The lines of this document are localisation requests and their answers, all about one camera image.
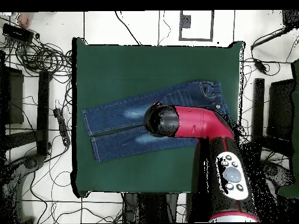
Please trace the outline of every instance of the jeans seam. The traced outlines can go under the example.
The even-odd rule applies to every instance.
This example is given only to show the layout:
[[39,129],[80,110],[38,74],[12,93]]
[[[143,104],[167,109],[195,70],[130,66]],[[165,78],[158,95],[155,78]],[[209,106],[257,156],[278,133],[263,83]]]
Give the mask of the jeans seam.
[[91,128],[89,127],[89,124],[88,124],[88,120],[87,120],[87,116],[86,116],[86,114],[85,113],[83,113],[83,118],[85,119],[85,121],[86,121],[86,126],[87,126],[87,128],[88,128],[88,134],[89,135],[92,135],[92,131],[91,131]]
[[142,122],[138,122],[138,123],[134,123],[134,124],[121,125],[121,126],[118,126],[118,127],[111,127],[111,128],[108,128],[108,129],[103,129],[101,131],[95,131],[95,132],[91,133],[90,135],[95,135],[95,134],[103,133],[103,132],[106,132],[106,131],[122,129],[122,128],[129,127],[129,126],[135,127],[136,125],[141,125],[141,124],[142,124]]
[[97,146],[97,144],[96,144],[96,142],[95,142],[95,139],[92,139],[91,140],[91,142],[92,142],[92,146],[95,146],[95,148],[96,148],[96,160],[98,161],[98,162],[100,162],[100,157],[99,157],[99,151],[98,151],[98,146]]
[[188,84],[190,84],[190,83],[187,83],[187,84],[184,84],[184,85],[180,85],[180,86],[178,86],[178,87],[176,87],[176,88],[168,89],[168,90],[165,90],[165,91],[162,91],[162,92],[158,92],[158,93],[154,93],[154,94],[151,94],[151,95],[147,95],[147,96],[144,96],[144,97],[139,98],[139,99],[132,99],[132,100],[128,100],[128,101],[118,102],[118,103],[115,103],[115,104],[110,104],[110,105],[107,105],[107,106],[97,107],[97,108],[94,109],[94,110],[86,111],[86,114],[87,114],[87,113],[92,113],[92,112],[94,112],[94,111],[98,111],[98,110],[101,110],[101,109],[104,109],[104,108],[106,108],[106,107],[112,107],[112,106],[116,106],[116,105],[118,105],[118,104],[123,104],[123,103],[127,103],[127,102],[133,102],[133,101],[135,101],[135,100],[141,100],[141,99],[145,99],[145,98],[148,98],[148,97],[151,97],[151,96],[160,95],[160,94],[162,94],[162,93],[168,93],[168,92],[174,91],[174,90],[176,90],[176,89],[183,88],[183,87],[187,86]]
[[116,137],[116,136],[119,136],[119,135],[125,135],[125,134],[136,132],[136,131],[139,131],[139,130],[142,130],[142,129],[143,128],[127,129],[125,131],[119,131],[119,132],[114,133],[114,134],[109,134],[109,135],[104,135],[104,136],[95,136],[93,138],[94,138],[95,141],[97,141],[97,140],[102,140],[102,139],[106,139],[106,138]]
[[206,94],[205,94],[205,92],[204,92],[204,90],[203,90],[203,84],[200,82],[199,83],[199,88],[200,88],[200,91],[201,91],[201,93],[203,94],[203,96],[205,97],[205,98],[207,98],[207,99],[215,99],[215,97],[216,97],[216,95],[214,95],[214,96],[207,96]]
[[[174,146],[179,146],[179,145],[184,145],[184,144],[188,144],[188,143],[191,143],[190,141],[189,142],[182,142],[182,143],[177,143],[177,144],[172,144],[172,145],[168,145],[168,146],[163,146],[163,148],[168,148],[168,147],[174,147]],[[125,157],[125,156],[133,156],[133,155],[137,155],[137,154],[140,154],[140,153],[145,153],[145,152],[152,152],[152,151],[156,151],[158,150],[159,148],[155,148],[155,149],[148,149],[148,150],[142,150],[142,151],[139,151],[139,152],[136,152],[136,153],[129,153],[129,154],[123,154],[121,156],[114,156],[114,157],[110,157],[108,159],[101,159],[101,162],[105,162],[107,160],[111,160],[111,159],[117,159],[117,158],[122,158],[122,157]]]

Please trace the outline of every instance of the jeans pocket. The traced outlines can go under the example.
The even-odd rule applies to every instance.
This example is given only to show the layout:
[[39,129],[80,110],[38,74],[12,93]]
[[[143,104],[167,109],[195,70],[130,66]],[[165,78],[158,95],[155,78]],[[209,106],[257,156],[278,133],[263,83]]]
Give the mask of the jeans pocket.
[[200,82],[199,87],[203,96],[207,99],[215,99],[214,86],[210,82]]

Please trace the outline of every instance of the green table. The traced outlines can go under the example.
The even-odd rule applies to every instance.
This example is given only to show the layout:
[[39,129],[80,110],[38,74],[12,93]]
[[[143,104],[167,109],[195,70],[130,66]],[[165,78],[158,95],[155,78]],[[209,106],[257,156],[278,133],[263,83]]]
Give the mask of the green table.
[[190,192],[195,148],[96,163],[81,110],[191,80],[219,81],[238,116],[242,42],[228,48],[85,45],[77,39],[77,188],[87,191]]

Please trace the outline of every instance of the blue jeans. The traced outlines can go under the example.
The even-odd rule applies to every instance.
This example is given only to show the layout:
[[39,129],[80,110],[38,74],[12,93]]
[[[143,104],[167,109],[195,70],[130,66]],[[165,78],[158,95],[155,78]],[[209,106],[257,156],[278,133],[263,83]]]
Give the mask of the blue jeans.
[[194,138],[154,137],[144,127],[144,114],[155,102],[165,105],[203,107],[229,115],[220,82],[193,81],[114,101],[82,111],[89,136],[122,130],[91,138],[97,162],[163,149],[196,146]]

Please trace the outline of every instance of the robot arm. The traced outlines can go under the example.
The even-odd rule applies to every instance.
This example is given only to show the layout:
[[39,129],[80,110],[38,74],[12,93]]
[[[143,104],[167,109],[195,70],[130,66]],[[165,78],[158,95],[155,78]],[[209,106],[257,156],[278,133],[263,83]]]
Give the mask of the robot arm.
[[145,114],[145,126],[157,137],[208,138],[209,222],[258,222],[234,133],[218,113],[155,103]]

